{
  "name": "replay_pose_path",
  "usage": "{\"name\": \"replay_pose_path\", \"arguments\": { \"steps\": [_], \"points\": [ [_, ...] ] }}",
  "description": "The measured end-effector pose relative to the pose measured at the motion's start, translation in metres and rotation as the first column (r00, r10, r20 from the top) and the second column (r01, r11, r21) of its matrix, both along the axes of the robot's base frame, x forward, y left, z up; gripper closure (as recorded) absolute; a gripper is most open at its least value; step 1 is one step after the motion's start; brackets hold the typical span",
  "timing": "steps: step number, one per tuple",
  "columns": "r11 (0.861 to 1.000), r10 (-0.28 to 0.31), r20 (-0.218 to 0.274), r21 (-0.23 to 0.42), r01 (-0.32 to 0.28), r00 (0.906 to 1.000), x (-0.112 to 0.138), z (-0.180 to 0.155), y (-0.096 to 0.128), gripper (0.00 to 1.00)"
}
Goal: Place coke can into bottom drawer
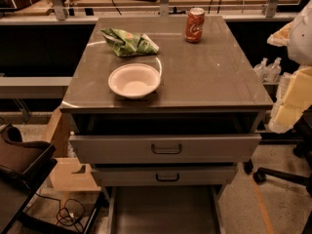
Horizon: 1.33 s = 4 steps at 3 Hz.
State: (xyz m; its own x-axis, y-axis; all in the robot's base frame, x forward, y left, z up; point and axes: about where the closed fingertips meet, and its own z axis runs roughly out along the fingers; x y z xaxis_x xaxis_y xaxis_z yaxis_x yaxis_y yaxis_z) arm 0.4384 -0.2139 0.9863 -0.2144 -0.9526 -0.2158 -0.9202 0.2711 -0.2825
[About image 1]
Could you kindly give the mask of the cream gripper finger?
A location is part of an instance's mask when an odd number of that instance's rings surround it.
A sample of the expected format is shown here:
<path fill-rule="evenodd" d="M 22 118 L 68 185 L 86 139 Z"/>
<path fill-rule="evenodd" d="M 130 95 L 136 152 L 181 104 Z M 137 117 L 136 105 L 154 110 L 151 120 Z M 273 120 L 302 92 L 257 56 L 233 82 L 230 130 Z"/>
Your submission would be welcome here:
<path fill-rule="evenodd" d="M 284 25 L 281 29 L 277 30 L 267 38 L 267 43 L 276 47 L 288 46 L 290 43 L 292 26 L 292 22 Z"/>
<path fill-rule="evenodd" d="M 276 98 L 268 128 L 273 133 L 283 134 L 292 129 L 312 105 L 312 66 L 302 65 L 294 74 L 285 73 L 280 79 Z"/>

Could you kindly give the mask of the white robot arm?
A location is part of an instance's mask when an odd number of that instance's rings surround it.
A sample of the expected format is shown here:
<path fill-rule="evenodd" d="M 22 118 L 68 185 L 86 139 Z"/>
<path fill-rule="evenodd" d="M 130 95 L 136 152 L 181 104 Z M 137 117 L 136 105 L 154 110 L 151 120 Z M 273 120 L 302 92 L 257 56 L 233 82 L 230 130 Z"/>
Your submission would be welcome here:
<path fill-rule="evenodd" d="M 267 42 L 278 47 L 286 46 L 289 59 L 299 64 L 293 74 L 280 78 L 276 102 L 270 113 L 269 130 L 283 134 L 292 129 L 312 105 L 312 1 Z"/>

